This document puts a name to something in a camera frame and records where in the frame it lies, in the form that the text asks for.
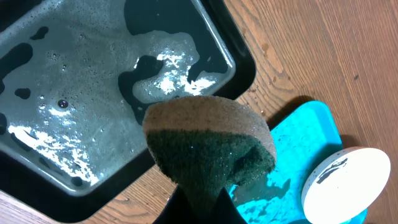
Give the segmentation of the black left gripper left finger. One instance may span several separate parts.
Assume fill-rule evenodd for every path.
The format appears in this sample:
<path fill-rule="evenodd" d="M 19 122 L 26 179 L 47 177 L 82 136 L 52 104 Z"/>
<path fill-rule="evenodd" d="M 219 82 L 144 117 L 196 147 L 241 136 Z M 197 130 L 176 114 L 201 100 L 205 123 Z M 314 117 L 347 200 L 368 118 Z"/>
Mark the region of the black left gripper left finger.
<path fill-rule="evenodd" d="M 155 219 L 153 224 L 195 224 L 197 217 L 194 214 L 184 191 L 177 186 L 170 196 L 165 208 Z"/>

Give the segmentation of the green yellow sponge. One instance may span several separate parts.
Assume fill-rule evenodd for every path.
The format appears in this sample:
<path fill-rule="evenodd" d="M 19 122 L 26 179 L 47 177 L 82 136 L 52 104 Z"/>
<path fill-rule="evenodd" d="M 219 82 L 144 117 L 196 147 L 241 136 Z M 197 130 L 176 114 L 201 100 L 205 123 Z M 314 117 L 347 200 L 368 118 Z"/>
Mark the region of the green yellow sponge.
<path fill-rule="evenodd" d="M 156 103 L 146 110 L 142 127 L 156 164 L 202 218 L 222 188 L 248 184 L 275 169 L 266 121 L 234 100 L 185 96 Z"/>

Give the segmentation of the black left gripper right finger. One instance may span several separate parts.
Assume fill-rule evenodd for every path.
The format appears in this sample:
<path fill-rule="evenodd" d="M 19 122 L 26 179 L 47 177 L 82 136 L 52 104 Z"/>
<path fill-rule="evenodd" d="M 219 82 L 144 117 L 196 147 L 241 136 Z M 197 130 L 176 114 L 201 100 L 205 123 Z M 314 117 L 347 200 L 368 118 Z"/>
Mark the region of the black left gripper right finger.
<path fill-rule="evenodd" d="M 246 221 L 235 208 L 233 201 L 225 188 L 220 190 L 215 206 L 211 211 L 211 223 L 246 224 Z"/>

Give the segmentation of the white plate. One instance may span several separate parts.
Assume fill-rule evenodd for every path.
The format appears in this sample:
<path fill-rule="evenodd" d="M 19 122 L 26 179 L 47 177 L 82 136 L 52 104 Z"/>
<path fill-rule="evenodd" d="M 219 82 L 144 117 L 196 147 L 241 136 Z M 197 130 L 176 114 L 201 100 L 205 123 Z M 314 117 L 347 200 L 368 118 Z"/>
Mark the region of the white plate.
<path fill-rule="evenodd" d="M 342 149 L 322 161 L 306 180 L 302 195 L 310 223 L 344 223 L 381 194 L 391 172 L 389 156 L 371 147 Z"/>

